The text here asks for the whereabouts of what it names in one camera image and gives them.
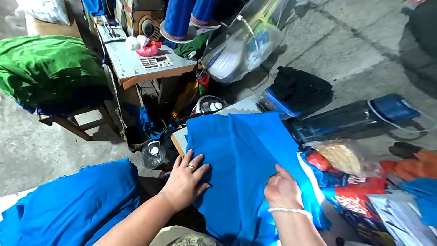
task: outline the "black cloth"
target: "black cloth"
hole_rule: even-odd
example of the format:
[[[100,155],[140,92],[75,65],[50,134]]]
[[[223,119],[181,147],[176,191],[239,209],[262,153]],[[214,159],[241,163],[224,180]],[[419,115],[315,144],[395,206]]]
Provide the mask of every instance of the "black cloth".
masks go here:
[[[309,115],[332,101],[332,85],[324,79],[294,67],[278,67],[270,89],[293,111]]]

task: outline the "left hand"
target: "left hand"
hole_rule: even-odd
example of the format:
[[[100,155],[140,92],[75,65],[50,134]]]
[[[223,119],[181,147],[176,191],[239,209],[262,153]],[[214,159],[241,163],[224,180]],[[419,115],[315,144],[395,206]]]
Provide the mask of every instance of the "left hand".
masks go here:
[[[208,171],[209,164],[205,164],[196,170],[203,160],[203,155],[200,154],[191,160],[192,155],[193,150],[189,150],[183,159],[180,155],[177,157],[170,177],[160,191],[160,194],[174,208],[174,212],[179,212],[188,207],[200,194],[211,187],[208,183],[198,184],[202,176]],[[195,171],[193,172],[188,165],[192,165]]]

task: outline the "white bead bracelet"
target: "white bead bracelet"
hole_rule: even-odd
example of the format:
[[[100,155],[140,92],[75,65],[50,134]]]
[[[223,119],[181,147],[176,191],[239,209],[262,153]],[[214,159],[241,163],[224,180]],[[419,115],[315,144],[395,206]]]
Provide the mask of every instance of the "white bead bracelet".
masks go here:
[[[306,211],[306,210],[303,210],[303,209],[273,207],[273,208],[267,209],[267,211],[269,211],[270,213],[271,212],[275,212],[275,211],[286,211],[286,212],[301,213],[301,214],[305,214],[312,221],[312,214],[310,212]]]

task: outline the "clear plastic bag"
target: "clear plastic bag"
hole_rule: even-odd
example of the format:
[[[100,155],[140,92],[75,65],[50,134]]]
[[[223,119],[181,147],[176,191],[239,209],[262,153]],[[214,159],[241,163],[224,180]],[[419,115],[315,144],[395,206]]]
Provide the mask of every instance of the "clear plastic bag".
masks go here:
[[[312,147],[322,154],[333,168],[348,174],[373,177],[380,176],[382,168],[379,162],[356,141],[328,140],[309,142],[303,147]]]
[[[41,21],[70,25],[64,0],[17,0],[20,10]]]
[[[228,31],[205,49],[202,65],[214,80],[232,83],[261,65],[282,43],[284,34],[270,16],[288,0],[251,0]]]

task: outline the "green fabric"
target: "green fabric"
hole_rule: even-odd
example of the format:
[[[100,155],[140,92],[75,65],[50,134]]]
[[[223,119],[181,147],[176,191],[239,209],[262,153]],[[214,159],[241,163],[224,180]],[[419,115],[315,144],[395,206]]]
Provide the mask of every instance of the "green fabric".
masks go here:
[[[73,91],[107,86],[103,68],[82,39],[24,36],[0,40],[0,89],[25,105],[68,101]]]
[[[206,47],[206,41],[208,40],[209,32],[205,32],[195,37],[193,41],[185,44],[180,44],[175,50],[174,53],[183,56],[185,59],[188,59],[188,55],[192,51],[196,51],[196,55],[194,56],[197,59],[200,59],[203,55],[203,50]]]

